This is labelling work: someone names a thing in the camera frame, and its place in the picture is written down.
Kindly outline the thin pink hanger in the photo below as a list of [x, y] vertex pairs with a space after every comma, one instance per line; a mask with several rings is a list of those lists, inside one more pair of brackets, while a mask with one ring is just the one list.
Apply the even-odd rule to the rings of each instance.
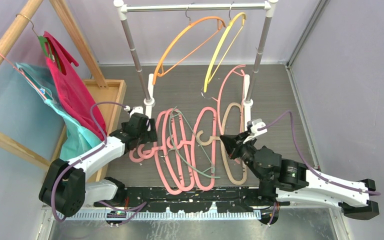
[[22, 75], [25, 79], [26, 79], [26, 81], [30, 84], [30, 86], [41, 96], [41, 98], [45, 101], [45, 100], [47, 100], [48, 98], [47, 98], [47, 95], [46, 95], [46, 90], [44, 89], [44, 88], [42, 88], [42, 87], [38, 87], [33, 81], [32, 81], [32, 79], [30, 78], [30, 77], [28, 77], [27, 75], [26, 75], [26, 73], [22, 70], [22, 69], [20, 69], [20, 68], [18, 68], [15, 64], [13, 64], [10, 60], [8, 60], [1, 52], [0, 52], [0, 57], [2, 58], [2, 59], [4, 59], [7, 63], [9, 63], [20, 75]]
[[[248, 74], [246, 74], [243, 70], [243, 68], [245, 68], [245, 67], [246, 67], [245, 64], [240, 64], [240, 65], [233, 67], [229, 71], [229, 73], [223, 79], [223, 81], [220, 85], [220, 88], [218, 90], [218, 95], [216, 97], [206, 98], [205, 92], [203, 91], [204, 88], [203, 87], [201, 88], [201, 95], [203, 98], [205, 98], [206, 100], [214, 100], [216, 102], [216, 108], [213, 108], [210, 106], [205, 106], [203, 108], [203, 110], [211, 110], [215, 114], [214, 119], [216, 122], [216, 126], [218, 127], [218, 132], [219, 132], [220, 136], [225, 134], [227, 117], [229, 116], [229, 112], [230, 112], [232, 107], [237, 107], [239, 109], [239, 113], [240, 113], [240, 115], [239, 115], [239, 123], [240, 123], [239, 132], [241, 133], [244, 130], [246, 130], [245, 113], [250, 113], [251, 111], [246, 110], [246, 108], [244, 107], [245, 90], [247, 90], [247, 87], [250, 84], [250, 76]], [[241, 99], [239, 102], [231, 102], [227, 106], [227, 109], [224, 112], [223, 118], [221, 118], [222, 95], [223, 95], [223, 91], [224, 91], [224, 87], [226, 85], [226, 82], [228, 81], [229, 77], [232, 74], [238, 75], [241, 78], [241, 90], [240, 90]]]

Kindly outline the orange thin hanger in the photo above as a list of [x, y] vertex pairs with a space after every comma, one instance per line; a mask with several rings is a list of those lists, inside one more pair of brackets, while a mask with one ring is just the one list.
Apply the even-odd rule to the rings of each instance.
[[[203, 45], [205, 45], [209, 40], [211, 40], [216, 34], [218, 34], [222, 29], [225, 29], [227, 27], [226, 22], [220, 18], [219, 16], [206, 16], [202, 17], [194, 22], [192, 22], [191, 18], [188, 16], [187, 12], [190, 8], [191, 5], [195, 4], [194, 2], [190, 3], [188, 7], [185, 10], [185, 16], [189, 19], [189, 24], [187, 27], [185, 27], [173, 40], [172, 42], [168, 45], [166, 48], [165, 52], [162, 54], [159, 62], [157, 63], [154, 73], [153, 73], [153, 78], [152, 78], [152, 86], [154, 86], [157, 83], [157, 79], [165, 76], [167, 73], [169, 73], [172, 69], [177, 67], [180, 63], [182, 63], [185, 59], [187, 59], [190, 55], [195, 53], [198, 49], [200, 49]], [[216, 31], [209, 36], [205, 41], [203, 41], [200, 45], [198, 45], [195, 49], [193, 49], [191, 52], [189, 52], [187, 55], [185, 55], [182, 59], [180, 59], [178, 62], [173, 64], [168, 70], [164, 70], [164, 61], [170, 51], [173, 49], [173, 47], [176, 45], [176, 43], [185, 36], [185, 34], [190, 31], [193, 27], [198, 25], [201, 22], [204, 21], [209, 21], [209, 20], [216, 20]]]

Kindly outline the yellow thin hanger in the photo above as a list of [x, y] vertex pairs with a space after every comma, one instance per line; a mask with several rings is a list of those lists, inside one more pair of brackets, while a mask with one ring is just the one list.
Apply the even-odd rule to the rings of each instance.
[[[206, 72], [206, 75], [205, 75], [205, 78], [204, 78], [203, 87], [202, 87], [202, 92], [203, 93], [206, 93], [208, 91], [210, 82], [213, 80], [214, 76], [216, 75], [218, 69], [220, 68], [221, 64], [225, 60], [225, 58], [226, 58], [227, 54], [229, 53], [230, 49], [232, 48], [232, 46], [236, 42], [238, 36], [241, 34], [241, 32], [242, 32], [242, 30], [243, 30], [243, 28], [244, 28], [244, 26], [246, 24], [246, 21], [247, 21], [247, 14], [245, 12], [239, 12], [233, 18], [229, 19], [228, 25], [225, 27], [225, 30], [222, 33], [222, 35], [221, 35], [221, 37], [219, 39], [219, 42], [216, 45], [214, 53], [213, 53], [213, 55], [211, 57], [211, 60], [209, 62], [209, 65], [208, 65], [208, 68], [207, 68], [207, 72]], [[240, 27], [238, 28], [236, 34], [232, 37], [231, 42], [226, 47], [224, 53], [219, 58], [219, 61], [216, 64], [216, 60], [220, 56], [220, 51], [222, 50], [222, 47], [225, 44], [225, 41], [226, 41], [227, 37], [229, 36], [231, 30], [233, 29], [233, 27], [235, 26], [235, 24], [237, 22], [240, 22]]]

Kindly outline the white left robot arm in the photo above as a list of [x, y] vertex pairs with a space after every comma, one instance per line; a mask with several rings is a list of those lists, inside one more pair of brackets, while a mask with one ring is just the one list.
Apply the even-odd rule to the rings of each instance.
[[113, 177], [88, 182], [103, 166], [138, 148], [158, 140], [156, 120], [133, 113], [129, 121], [113, 131], [104, 142], [70, 160], [54, 160], [45, 176], [38, 198], [65, 217], [72, 217], [82, 207], [125, 203], [125, 184]]

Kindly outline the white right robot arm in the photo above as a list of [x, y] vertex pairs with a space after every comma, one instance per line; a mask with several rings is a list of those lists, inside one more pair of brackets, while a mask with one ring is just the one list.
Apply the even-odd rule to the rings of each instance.
[[246, 132], [224, 134], [220, 140], [230, 159], [241, 159], [258, 179], [252, 201], [263, 205], [307, 203], [339, 209], [347, 218], [370, 220], [380, 214], [379, 204], [370, 199], [376, 190], [372, 179], [347, 181], [321, 174], [304, 163], [283, 158], [265, 145], [254, 146]]

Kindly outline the pink plastic hanger middle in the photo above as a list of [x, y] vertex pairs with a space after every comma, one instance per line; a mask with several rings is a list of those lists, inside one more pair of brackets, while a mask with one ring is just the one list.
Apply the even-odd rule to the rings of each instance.
[[[181, 132], [181, 126], [180, 126], [180, 118], [183, 119], [183, 124], [184, 124], [184, 134], [185, 134], [185, 141], [190, 141], [188, 140], [187, 138], [187, 135], [186, 135], [186, 129], [185, 129], [185, 118], [182, 116], [180, 110], [178, 110], [177, 108], [171, 108], [171, 113], [172, 113], [172, 116], [169, 118], [170, 120], [173, 120], [175, 122], [175, 127], [172, 127], [172, 129], [175, 129], [176, 131], [176, 134], [177, 134], [177, 137], [179, 140], [182, 139], [182, 132]], [[189, 157], [189, 153], [190, 153], [190, 145], [189, 144], [186, 144], [186, 146], [188, 147], [188, 153], [185, 153], [185, 149], [182, 148], [179, 150], [179, 153], [188, 161], [190, 162], [190, 157]], [[176, 164], [176, 157], [175, 157], [175, 151], [170, 151], [169, 152], [169, 159], [170, 159], [170, 162], [171, 162], [171, 165], [173, 166], [174, 168], [174, 171], [175, 173], [178, 172], [178, 169], [177, 169], [177, 164]], [[169, 171], [167, 169], [167, 166], [165, 163], [162, 163], [162, 168], [163, 168], [163, 172], [166, 176], [166, 179], [168, 181], [168, 183], [170, 184], [170, 186], [173, 188], [175, 186], [175, 183], [172, 179], [172, 177], [170, 176], [169, 174]], [[190, 183], [190, 178], [188, 177], [188, 166], [185, 162], [182, 161], [182, 168], [183, 168], [183, 174], [184, 174], [184, 179], [185, 179], [185, 184], [188, 185]]]

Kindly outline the beige plastic hanger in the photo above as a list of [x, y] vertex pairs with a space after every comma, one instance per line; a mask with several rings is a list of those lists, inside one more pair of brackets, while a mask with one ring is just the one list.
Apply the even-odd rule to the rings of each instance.
[[[225, 128], [226, 128], [226, 124], [227, 124], [227, 119], [228, 119], [228, 116], [229, 116], [229, 113], [231, 111], [231, 109], [233, 107], [236, 107], [239, 109], [240, 111], [240, 116], [239, 116], [239, 119], [240, 119], [240, 124], [242, 125], [244, 123], [244, 117], [243, 117], [243, 107], [241, 104], [237, 103], [237, 102], [231, 102], [228, 106], [227, 106], [227, 109], [225, 111], [225, 114], [222, 118], [222, 121], [221, 123], [219, 124], [220, 125], [220, 133], [223, 134], [224, 131], [225, 131]], [[212, 142], [214, 141], [220, 141], [220, 146], [221, 146], [221, 157], [222, 157], [222, 161], [223, 161], [223, 165], [224, 165], [224, 169], [226, 171], [226, 174], [227, 174], [227, 177], [228, 179], [230, 180], [230, 182], [234, 185], [243, 185], [246, 180], [247, 180], [247, 167], [244, 163], [242, 163], [240, 160], [237, 160], [240, 164], [241, 164], [241, 167], [242, 167], [242, 179], [241, 180], [236, 180], [233, 175], [232, 175], [232, 172], [231, 172], [231, 169], [229, 167], [229, 163], [228, 163], [228, 155], [224, 149], [224, 145], [223, 143], [221, 142], [220, 140], [220, 137], [219, 136], [215, 136], [215, 135], [212, 135], [209, 137], [209, 140], [207, 141], [201, 141], [200, 137], [201, 135], [203, 134], [203, 130], [200, 130], [196, 133], [196, 140], [197, 142], [202, 145], [202, 146], [207, 146], [209, 144], [211, 144]]]

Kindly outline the pink plastic hanger left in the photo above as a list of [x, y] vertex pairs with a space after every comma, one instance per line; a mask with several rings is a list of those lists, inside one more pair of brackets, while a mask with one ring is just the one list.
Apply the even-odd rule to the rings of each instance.
[[[153, 146], [150, 149], [144, 149], [144, 145], [141, 144], [139, 147], [135, 148], [132, 152], [129, 153], [129, 159], [134, 163], [141, 163], [144, 160], [154, 158], [155, 166], [158, 172], [158, 175], [163, 183], [163, 186], [171, 195], [179, 195], [182, 192], [189, 191], [195, 185], [195, 180], [193, 177], [193, 170], [191, 167], [187, 168], [189, 184], [185, 183], [185, 175], [182, 166], [182, 160], [179, 153], [175, 152], [184, 148], [185, 153], [189, 152], [188, 147], [186, 146], [185, 139], [185, 128], [183, 124], [183, 118], [180, 120], [180, 130], [181, 130], [181, 140], [178, 139], [175, 129], [172, 129], [172, 133], [168, 133], [169, 127], [175, 127], [176, 124], [173, 120], [169, 118], [173, 115], [171, 113], [172, 109], [161, 111], [156, 119], [156, 128], [161, 130], [160, 133], [160, 143], [154, 142]], [[169, 152], [175, 152], [175, 160], [177, 166], [177, 173], [170, 162]], [[168, 173], [174, 181], [174, 187], [171, 187], [164, 172], [162, 163], [164, 163], [168, 169]]]

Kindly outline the wooden tray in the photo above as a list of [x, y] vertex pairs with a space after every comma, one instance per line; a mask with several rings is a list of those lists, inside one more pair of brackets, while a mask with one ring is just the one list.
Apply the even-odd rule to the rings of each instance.
[[[95, 102], [117, 102], [122, 104], [127, 90], [126, 82], [122, 79], [106, 79], [105, 81], [107, 83], [107, 88], [100, 88], [94, 79], [83, 79], [83, 83], [85, 84], [89, 93], [92, 95]], [[119, 127], [119, 119], [122, 112], [122, 107], [115, 104], [106, 103], [100, 104], [98, 108], [101, 111], [105, 121], [106, 131], [108, 134], [115, 131], [117, 127]], [[52, 159], [56, 159], [60, 156], [62, 145], [66, 139], [66, 126], [64, 125], [53, 152]], [[86, 177], [87, 182], [98, 182], [106, 177], [108, 166], [109, 165], [106, 164], [90, 177]]]

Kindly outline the teal garment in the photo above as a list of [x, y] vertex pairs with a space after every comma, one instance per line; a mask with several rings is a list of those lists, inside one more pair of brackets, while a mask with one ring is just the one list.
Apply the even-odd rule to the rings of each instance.
[[51, 72], [46, 67], [17, 62], [16, 67], [24, 72], [28, 84], [39, 94], [44, 103], [62, 117], [66, 140], [61, 146], [59, 158], [67, 161], [99, 145], [102, 141], [89, 129], [79, 123], [61, 105]]

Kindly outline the red garment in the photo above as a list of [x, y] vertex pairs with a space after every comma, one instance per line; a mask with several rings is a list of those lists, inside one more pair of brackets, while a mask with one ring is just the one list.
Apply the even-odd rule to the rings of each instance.
[[106, 123], [98, 107], [92, 111], [95, 122], [90, 114], [91, 107], [96, 103], [74, 67], [79, 66], [75, 58], [49, 32], [43, 36], [51, 45], [51, 52], [56, 54], [57, 60], [46, 60], [51, 72], [59, 102], [64, 110], [81, 126], [104, 140]]

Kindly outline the white metal clothes rack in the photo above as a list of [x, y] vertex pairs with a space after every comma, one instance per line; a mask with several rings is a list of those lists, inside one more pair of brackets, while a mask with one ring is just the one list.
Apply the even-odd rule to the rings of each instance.
[[[252, 74], [249, 75], [249, 86], [244, 91], [244, 107], [246, 110], [250, 110], [250, 113], [245, 113], [245, 122], [251, 120], [251, 109], [253, 106], [252, 93], [254, 90], [254, 85], [256, 82], [256, 74], [259, 71], [259, 65], [262, 60], [262, 55], [264, 52], [264, 47], [266, 45], [267, 36], [269, 33], [270, 25], [272, 18], [275, 13], [275, 9], [277, 6], [277, 0], [266, 0], [264, 2], [258, 3], [199, 3], [192, 4], [189, 6], [188, 11], [215, 11], [215, 10], [264, 10], [265, 11], [265, 19], [264, 24], [256, 52], [255, 61], [253, 64]], [[152, 110], [155, 106], [155, 98], [154, 87], [152, 86], [153, 74], [149, 75], [148, 82], [145, 83], [142, 66], [136, 51], [136, 47], [133, 41], [133, 37], [130, 31], [130, 27], [127, 21], [127, 13], [136, 13], [136, 12], [174, 12], [174, 11], [186, 11], [186, 8], [189, 4], [172, 4], [172, 5], [127, 5], [123, 0], [115, 0], [113, 1], [113, 6], [116, 8], [116, 12], [118, 14], [119, 20], [121, 21], [121, 25], [128, 43], [128, 47], [130, 48], [130, 53], [132, 55], [132, 59], [134, 62], [134, 66], [138, 73], [139, 81], [142, 86], [142, 90], [145, 94], [145, 98], [143, 100], [143, 109], [144, 114], [148, 117], [152, 116]]]

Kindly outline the green hanger with metal hook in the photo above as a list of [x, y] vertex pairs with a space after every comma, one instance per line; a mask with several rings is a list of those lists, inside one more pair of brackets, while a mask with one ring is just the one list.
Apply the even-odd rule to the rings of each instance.
[[53, 46], [52, 44], [48, 41], [48, 39], [46, 37], [44, 37], [43, 35], [38, 35], [37, 32], [35, 31], [35, 25], [34, 23], [32, 22], [32, 20], [27, 17], [26, 15], [24, 14], [21, 14], [21, 13], [17, 13], [15, 15], [16, 17], [17, 16], [22, 16], [23, 18], [27, 19], [30, 24], [31, 24], [31, 30], [33, 31], [33, 33], [35, 34], [35, 36], [37, 37], [38, 39], [38, 42], [40, 44], [40, 47], [44, 53], [44, 55], [51, 59], [53, 63], [56, 63], [57, 64], [57, 68], [61, 71], [62, 68], [61, 68], [61, 64], [60, 64], [60, 61], [59, 61], [59, 58], [58, 58], [58, 55], [56, 53], [53, 52]]

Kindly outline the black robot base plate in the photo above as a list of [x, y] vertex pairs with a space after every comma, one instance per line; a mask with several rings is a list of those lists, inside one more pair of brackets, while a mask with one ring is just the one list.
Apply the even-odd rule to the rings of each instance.
[[133, 208], [146, 203], [142, 212], [162, 213], [206, 213], [211, 206], [217, 213], [248, 213], [273, 207], [273, 202], [264, 199], [259, 189], [248, 186], [217, 186], [208, 191], [197, 187], [178, 194], [171, 194], [160, 186], [125, 186], [121, 185], [111, 200], [96, 200], [95, 207], [106, 203], [112, 207]]

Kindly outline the wooden clothes rack frame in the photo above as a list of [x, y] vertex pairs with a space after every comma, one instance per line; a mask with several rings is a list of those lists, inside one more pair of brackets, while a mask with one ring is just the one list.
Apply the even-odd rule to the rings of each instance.
[[[15, 17], [14, 21], [3, 34], [0, 39], [0, 53], [2, 54], [0, 55], [0, 65], [13, 48], [16, 41], [28, 25], [28, 22], [32, 19], [42, 3], [43, 2], [41, 0], [28, 0], [21, 9], [21, 13], [26, 17]], [[67, 2], [65, 0], [51, 0], [50, 3], [69, 34], [71, 40], [75, 44], [97, 86], [101, 89], [108, 87], [107, 81], [100, 70], [98, 63], [92, 54], [91, 48], [82, 34], [82, 31], [80, 30]], [[2, 132], [0, 132], [0, 148], [43, 170], [47, 170], [50, 166], [50, 162], [47, 159]]]

